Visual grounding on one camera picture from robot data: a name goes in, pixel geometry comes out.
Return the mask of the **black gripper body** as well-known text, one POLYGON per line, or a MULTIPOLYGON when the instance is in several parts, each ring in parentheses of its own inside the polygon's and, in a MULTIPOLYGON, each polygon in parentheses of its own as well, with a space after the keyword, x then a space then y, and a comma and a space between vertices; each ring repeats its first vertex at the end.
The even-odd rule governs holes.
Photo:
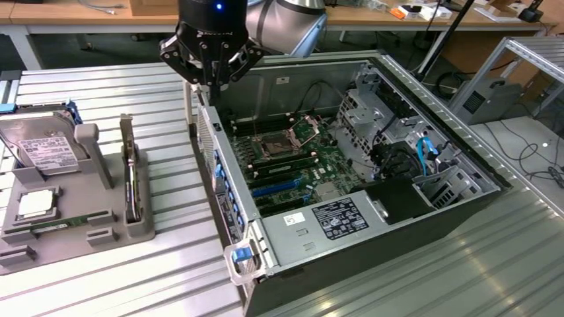
POLYGON ((176 37, 202 63, 230 60, 247 43, 247 1, 179 1, 176 37))

